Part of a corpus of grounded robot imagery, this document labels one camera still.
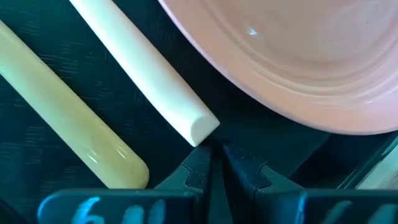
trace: dark background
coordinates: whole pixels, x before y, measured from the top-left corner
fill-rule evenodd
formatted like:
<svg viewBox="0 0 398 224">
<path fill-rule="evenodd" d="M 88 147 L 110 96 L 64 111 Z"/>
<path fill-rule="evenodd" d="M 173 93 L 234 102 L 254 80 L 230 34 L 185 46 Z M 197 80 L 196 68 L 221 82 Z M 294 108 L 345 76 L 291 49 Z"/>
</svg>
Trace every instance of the dark background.
<svg viewBox="0 0 398 224">
<path fill-rule="evenodd" d="M 221 121 L 210 139 L 232 139 L 290 177 L 331 136 L 274 113 L 232 85 L 156 0 L 115 2 Z M 148 187 L 191 152 L 68 0 L 0 0 L 0 19 L 147 163 Z M 0 124 L 0 197 L 26 219 L 34 220 L 40 201 L 56 190 L 104 187 L 3 78 Z"/>
</svg>

